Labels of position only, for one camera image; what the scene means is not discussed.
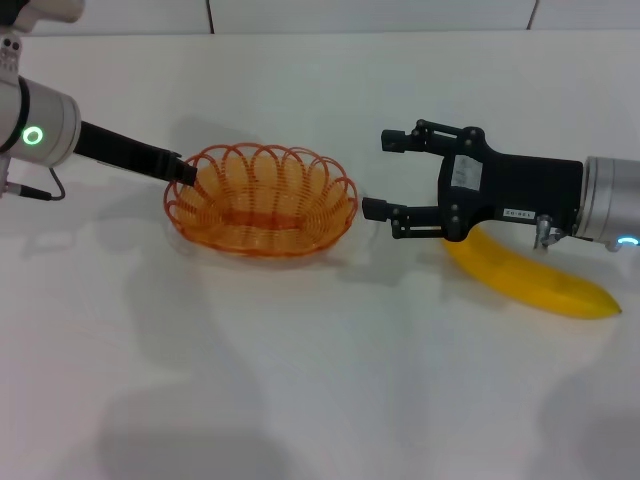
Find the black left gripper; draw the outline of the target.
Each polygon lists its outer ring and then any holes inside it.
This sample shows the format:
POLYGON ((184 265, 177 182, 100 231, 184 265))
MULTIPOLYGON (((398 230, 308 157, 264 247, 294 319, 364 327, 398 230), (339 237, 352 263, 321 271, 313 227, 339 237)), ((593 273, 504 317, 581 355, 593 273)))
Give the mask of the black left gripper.
POLYGON ((74 153, 108 166, 186 186, 195 185, 198 168, 174 151, 145 144, 86 121, 81 122, 74 153))

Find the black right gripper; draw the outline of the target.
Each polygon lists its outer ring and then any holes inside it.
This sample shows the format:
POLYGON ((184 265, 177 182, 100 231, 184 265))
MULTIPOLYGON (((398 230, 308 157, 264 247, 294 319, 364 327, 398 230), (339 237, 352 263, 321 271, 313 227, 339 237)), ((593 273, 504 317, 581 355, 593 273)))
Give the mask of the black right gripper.
POLYGON ((461 242, 489 220, 535 225, 543 219, 563 235, 576 228, 584 176, 579 161, 499 153, 489 147, 480 128, 424 119, 409 132, 383 130, 381 147, 384 152, 443 157, 439 208, 362 199, 364 218, 389 221, 394 239, 444 237, 461 242))

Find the orange wire basket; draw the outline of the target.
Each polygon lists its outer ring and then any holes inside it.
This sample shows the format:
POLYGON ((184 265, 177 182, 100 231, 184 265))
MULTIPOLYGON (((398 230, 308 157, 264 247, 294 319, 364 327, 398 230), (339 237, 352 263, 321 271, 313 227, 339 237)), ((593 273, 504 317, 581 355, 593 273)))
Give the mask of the orange wire basket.
POLYGON ((307 148, 257 143, 210 146, 187 161, 193 185, 171 183, 163 207, 186 240, 252 258, 307 257, 350 229, 359 198, 334 159, 307 148))

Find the yellow banana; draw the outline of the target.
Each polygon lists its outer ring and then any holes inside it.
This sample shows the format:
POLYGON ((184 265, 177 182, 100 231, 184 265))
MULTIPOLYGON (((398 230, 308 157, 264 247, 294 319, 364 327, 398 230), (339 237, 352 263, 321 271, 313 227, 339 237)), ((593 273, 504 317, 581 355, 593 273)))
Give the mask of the yellow banana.
POLYGON ((598 320, 622 312, 599 285, 529 259, 499 243, 479 227, 462 242, 442 242, 468 275, 519 303, 564 317, 598 320))

